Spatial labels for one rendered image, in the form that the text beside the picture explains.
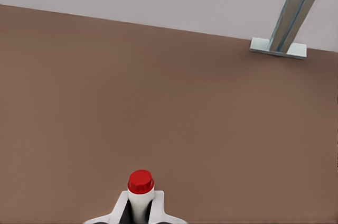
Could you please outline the silver post foot plate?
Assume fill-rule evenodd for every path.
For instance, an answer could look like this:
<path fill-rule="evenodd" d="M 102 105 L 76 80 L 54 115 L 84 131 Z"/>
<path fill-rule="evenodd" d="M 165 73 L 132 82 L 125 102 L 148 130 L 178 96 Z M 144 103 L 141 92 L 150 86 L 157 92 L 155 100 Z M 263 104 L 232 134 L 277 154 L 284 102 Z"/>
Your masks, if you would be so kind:
<path fill-rule="evenodd" d="M 307 58 L 307 45 L 292 43 L 286 53 L 269 50 L 269 40 L 262 38 L 252 38 L 250 43 L 250 52 L 274 55 L 277 57 L 286 57 L 305 60 Z"/>

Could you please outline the silver frame post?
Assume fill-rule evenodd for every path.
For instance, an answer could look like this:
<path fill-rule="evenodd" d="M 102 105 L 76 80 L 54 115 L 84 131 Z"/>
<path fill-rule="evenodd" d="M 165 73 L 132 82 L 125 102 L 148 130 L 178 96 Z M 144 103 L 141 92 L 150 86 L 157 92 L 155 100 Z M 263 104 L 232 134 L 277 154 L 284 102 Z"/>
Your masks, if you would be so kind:
<path fill-rule="evenodd" d="M 269 40 L 269 50 L 286 53 L 315 0 L 285 0 Z"/>

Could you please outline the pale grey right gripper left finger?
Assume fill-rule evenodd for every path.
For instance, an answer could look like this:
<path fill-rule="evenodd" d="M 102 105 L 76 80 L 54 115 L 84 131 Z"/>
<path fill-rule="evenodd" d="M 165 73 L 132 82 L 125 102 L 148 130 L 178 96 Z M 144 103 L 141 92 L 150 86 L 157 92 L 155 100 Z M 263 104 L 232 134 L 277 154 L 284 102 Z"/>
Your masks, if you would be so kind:
<path fill-rule="evenodd" d="M 128 192 L 120 194 L 111 213 L 87 220 L 84 224 L 129 224 Z"/>

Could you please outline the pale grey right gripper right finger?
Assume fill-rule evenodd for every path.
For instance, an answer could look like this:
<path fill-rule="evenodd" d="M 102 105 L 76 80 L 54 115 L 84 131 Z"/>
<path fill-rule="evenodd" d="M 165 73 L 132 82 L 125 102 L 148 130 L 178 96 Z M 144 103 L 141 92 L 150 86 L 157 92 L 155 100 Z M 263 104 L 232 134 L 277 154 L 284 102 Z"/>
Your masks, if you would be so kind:
<path fill-rule="evenodd" d="M 185 221 L 165 213 L 164 191 L 155 190 L 148 224 L 185 224 Z"/>

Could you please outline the white bottle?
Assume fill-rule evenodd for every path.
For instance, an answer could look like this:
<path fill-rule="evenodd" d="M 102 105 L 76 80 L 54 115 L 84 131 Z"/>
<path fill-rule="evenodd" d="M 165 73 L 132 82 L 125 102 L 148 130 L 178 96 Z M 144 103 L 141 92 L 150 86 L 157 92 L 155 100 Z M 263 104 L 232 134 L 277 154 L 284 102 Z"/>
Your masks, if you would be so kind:
<path fill-rule="evenodd" d="M 128 200 L 131 205 L 132 218 L 135 224 L 148 223 L 148 208 L 155 196 L 154 186 L 146 190 L 128 188 Z"/>

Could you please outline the red bottle cap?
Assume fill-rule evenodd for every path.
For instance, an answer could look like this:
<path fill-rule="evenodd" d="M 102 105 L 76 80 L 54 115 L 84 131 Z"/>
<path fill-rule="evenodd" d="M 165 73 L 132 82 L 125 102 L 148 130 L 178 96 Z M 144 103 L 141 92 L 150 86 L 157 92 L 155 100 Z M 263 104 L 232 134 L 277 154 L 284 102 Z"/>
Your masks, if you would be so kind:
<path fill-rule="evenodd" d="M 134 194 L 146 194 L 154 188 L 154 179 L 150 171 L 134 171 L 128 180 L 128 190 Z"/>

